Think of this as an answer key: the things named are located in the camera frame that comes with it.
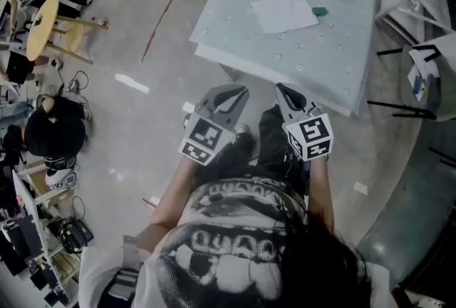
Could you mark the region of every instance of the white marker cube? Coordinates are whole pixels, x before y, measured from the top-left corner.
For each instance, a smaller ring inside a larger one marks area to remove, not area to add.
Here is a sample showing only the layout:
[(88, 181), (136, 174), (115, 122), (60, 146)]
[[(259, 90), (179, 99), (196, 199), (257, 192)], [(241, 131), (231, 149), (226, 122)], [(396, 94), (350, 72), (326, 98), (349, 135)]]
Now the white marker cube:
[(234, 136), (233, 132), (220, 127), (210, 119), (192, 113), (179, 152), (201, 165), (207, 165)]
[(286, 133), (290, 145), (304, 161), (328, 155), (333, 149), (334, 134), (327, 114), (289, 124)]

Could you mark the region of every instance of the light blue tablecloth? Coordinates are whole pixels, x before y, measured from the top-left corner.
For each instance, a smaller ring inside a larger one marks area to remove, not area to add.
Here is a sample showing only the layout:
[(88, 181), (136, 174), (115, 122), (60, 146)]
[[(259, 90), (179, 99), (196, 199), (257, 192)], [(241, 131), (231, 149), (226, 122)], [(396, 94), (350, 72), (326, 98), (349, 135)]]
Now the light blue tablecloth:
[(285, 75), (327, 99), (327, 105), (357, 113), (375, 0), (307, 0), (311, 7), (325, 6), (328, 15), (320, 24), (283, 34), (262, 32), (253, 1), (258, 0), (208, 0), (190, 40)]

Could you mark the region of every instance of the green eraser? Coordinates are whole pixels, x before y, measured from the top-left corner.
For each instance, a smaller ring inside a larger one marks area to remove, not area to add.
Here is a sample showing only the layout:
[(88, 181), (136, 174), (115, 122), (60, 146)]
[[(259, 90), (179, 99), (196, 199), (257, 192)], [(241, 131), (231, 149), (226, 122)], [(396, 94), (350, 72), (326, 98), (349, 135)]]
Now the green eraser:
[(328, 13), (328, 11), (326, 10), (326, 8), (319, 6), (317, 8), (312, 8), (312, 13), (315, 16), (325, 16)]

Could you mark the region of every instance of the table leg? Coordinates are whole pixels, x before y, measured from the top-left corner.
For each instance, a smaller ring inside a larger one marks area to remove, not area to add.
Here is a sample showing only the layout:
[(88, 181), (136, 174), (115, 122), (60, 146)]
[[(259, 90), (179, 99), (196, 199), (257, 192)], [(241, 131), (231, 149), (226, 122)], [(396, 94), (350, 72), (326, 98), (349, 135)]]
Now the table leg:
[(239, 75), (238, 70), (234, 70), (234, 68), (222, 65), (221, 63), (219, 63), (219, 66), (222, 67), (222, 70), (225, 71), (225, 73), (229, 76), (231, 81), (236, 82), (237, 77)]
[(46, 47), (49, 47), (49, 48), (52, 48), (52, 49), (55, 49), (56, 51), (60, 51), (61, 53), (64, 53), (64, 54), (68, 54), (70, 57), (73, 57), (73, 58), (77, 58), (78, 60), (82, 61), (82, 62), (86, 62), (86, 63), (89, 63), (90, 65), (93, 64), (92, 61), (84, 58), (84, 57), (81, 57), (81, 56), (78, 56), (77, 54), (71, 52), (71, 51), (67, 51), (66, 49), (64, 48), (61, 48), (59, 46), (56, 46), (55, 44), (51, 43), (51, 42), (48, 42), (46, 44)]
[(52, 31), (55, 31), (56, 33), (60, 33), (60, 34), (65, 34), (66, 31), (62, 30), (62, 29), (57, 29), (57, 28), (52, 28)]
[(107, 26), (101, 26), (100, 24), (92, 23), (91, 21), (86, 21), (86, 20), (82, 20), (82, 19), (67, 18), (66, 16), (60, 16), (60, 15), (57, 15), (56, 18), (57, 18), (57, 20), (70, 21), (72, 23), (80, 23), (80, 24), (84, 24), (85, 26), (94, 26), (95, 28), (108, 30)]

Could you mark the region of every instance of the red line on floor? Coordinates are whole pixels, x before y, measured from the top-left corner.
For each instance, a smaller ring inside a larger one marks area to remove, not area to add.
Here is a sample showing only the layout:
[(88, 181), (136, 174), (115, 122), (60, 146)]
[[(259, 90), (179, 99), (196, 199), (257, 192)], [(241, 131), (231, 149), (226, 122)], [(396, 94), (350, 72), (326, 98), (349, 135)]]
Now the red line on floor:
[(165, 7), (165, 10), (162, 12), (162, 15), (160, 16), (160, 19), (158, 19), (157, 25), (155, 26), (154, 31), (152, 32), (152, 35), (151, 35), (150, 38), (149, 38), (149, 41), (148, 41), (148, 43), (147, 43), (147, 46), (145, 47), (145, 51), (144, 51), (144, 54), (142, 55), (141, 62), (144, 61), (144, 57), (145, 57), (145, 55), (148, 53), (149, 48), (150, 48), (150, 45), (152, 44), (152, 41), (154, 40), (155, 33), (157, 33), (157, 28), (158, 28), (158, 26), (160, 25), (160, 23), (162, 22), (163, 16), (165, 16), (166, 12), (167, 12), (168, 9), (170, 8), (170, 5), (171, 5), (172, 1), (173, 1), (173, 0), (170, 0), (170, 1), (168, 2), (167, 6)]

